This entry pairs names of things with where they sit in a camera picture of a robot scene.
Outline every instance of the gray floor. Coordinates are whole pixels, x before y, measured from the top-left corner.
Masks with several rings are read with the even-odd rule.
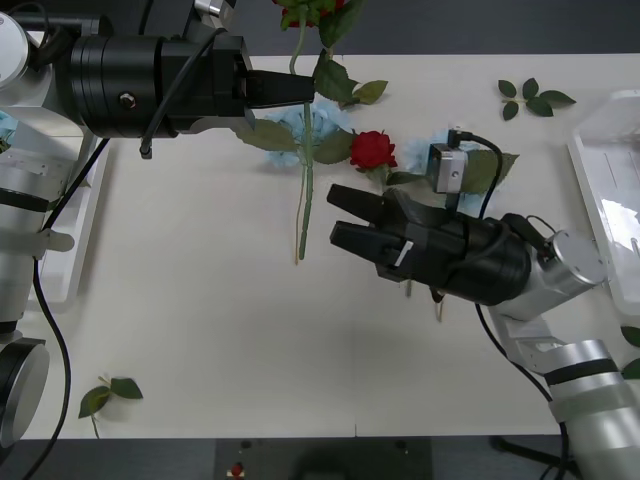
[[[553,454],[560,447],[555,437],[511,440]],[[39,441],[20,443],[0,468],[0,478],[20,480],[43,446]],[[214,440],[61,441],[34,479],[211,480],[215,452]],[[544,470],[530,460],[495,452],[485,437],[433,439],[432,462],[433,475],[424,480],[536,480]]]
[[[19,0],[0,0],[0,9]],[[156,5],[190,0],[155,0]],[[44,0],[50,9],[101,12],[118,33],[136,29],[144,0]],[[297,31],[282,33],[270,0],[238,0],[233,32],[252,55],[288,55]],[[640,52],[638,0],[369,0],[362,19],[339,46],[347,54],[506,54]],[[312,35],[307,53],[320,44]],[[557,453],[558,439],[520,438]],[[43,448],[22,442],[0,468],[19,480]],[[205,480],[213,478],[214,440],[61,441],[36,480]],[[542,468],[490,449],[486,438],[434,439],[436,480],[532,480]]]

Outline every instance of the red rose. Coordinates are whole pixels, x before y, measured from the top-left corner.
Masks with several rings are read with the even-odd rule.
[[[271,0],[271,1],[276,5],[279,5],[278,0]],[[336,0],[336,11],[344,7],[344,2],[345,0]],[[289,9],[283,8],[282,16],[284,17],[287,13],[289,13]],[[323,17],[326,17],[327,15],[329,15],[329,13],[330,13],[329,10],[325,10],[324,8],[320,11],[320,15]],[[300,28],[300,22],[291,22],[289,26],[293,28]],[[313,24],[313,22],[310,22],[309,20],[307,20],[307,27],[315,27],[315,25]]]
[[[397,167],[389,135],[380,132],[365,132],[358,135],[351,145],[351,165],[360,168],[376,168],[380,165]]]

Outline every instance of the screw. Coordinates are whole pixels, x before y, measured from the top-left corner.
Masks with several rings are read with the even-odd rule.
[[[130,93],[121,93],[119,99],[120,105],[122,105],[124,108],[131,110],[132,108],[136,107],[136,97],[134,97]]]

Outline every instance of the black cylinder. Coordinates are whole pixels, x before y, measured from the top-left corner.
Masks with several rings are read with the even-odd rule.
[[[162,39],[82,37],[69,58],[68,75],[78,113],[104,138],[139,138],[162,101]],[[156,137],[177,135],[163,122]]]

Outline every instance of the green stem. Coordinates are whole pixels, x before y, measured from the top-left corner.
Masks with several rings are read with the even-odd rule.
[[[311,104],[304,104],[304,149],[307,171],[307,201],[304,204],[304,219],[302,220],[302,235],[300,237],[300,260],[304,260],[307,251],[307,233],[309,231],[309,219],[311,217],[311,204],[313,202],[313,122],[311,120]]]
[[[96,425],[96,417],[91,415],[91,423],[93,423],[93,432],[96,434],[96,438],[100,440],[100,434],[98,433],[98,426]]]
[[[302,198],[304,197],[304,179],[307,175],[307,169],[303,165],[302,166],[302,182],[300,183],[300,198],[298,199],[298,210],[296,211],[296,251],[295,251],[295,262],[296,265],[300,260],[298,258],[299,245],[300,245],[300,210],[302,210]]]
[[[304,46],[304,37],[307,32],[307,6],[301,5],[300,9],[300,39],[298,40],[298,45],[296,49],[293,51],[293,55],[291,56],[291,61],[289,62],[289,71],[291,75],[296,75],[296,62],[298,61],[298,57],[302,52],[302,47]]]
[[[289,71],[292,75],[296,75],[296,62],[302,47],[304,46],[304,39],[307,30],[307,6],[301,5],[300,7],[300,38],[298,45],[291,56],[291,62],[289,62]],[[302,190],[300,195],[300,203],[298,204],[298,214],[296,217],[296,251],[297,257],[300,260],[304,260],[305,252],[307,250],[307,233],[309,230],[309,218],[311,216],[311,203],[313,202],[313,123],[311,121],[311,104],[305,103],[304,105],[304,128],[305,138],[303,140],[303,156],[302,161],[302,189],[306,188],[306,202],[304,205],[304,219],[302,221],[302,234],[300,236],[300,245],[298,246],[298,232],[299,232],[299,217],[300,206],[302,205]]]

